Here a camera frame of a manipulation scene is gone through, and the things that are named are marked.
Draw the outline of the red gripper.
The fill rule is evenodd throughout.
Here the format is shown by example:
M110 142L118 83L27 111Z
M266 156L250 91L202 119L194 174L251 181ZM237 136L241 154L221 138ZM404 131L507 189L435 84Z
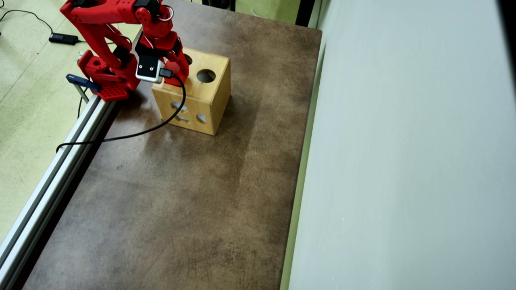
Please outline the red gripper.
M158 8L151 12L146 8L137 8L135 16L142 24L142 33L135 46L139 58L144 56L166 59L165 69L181 81L189 75L189 64L182 50L182 44L173 31L173 8Z

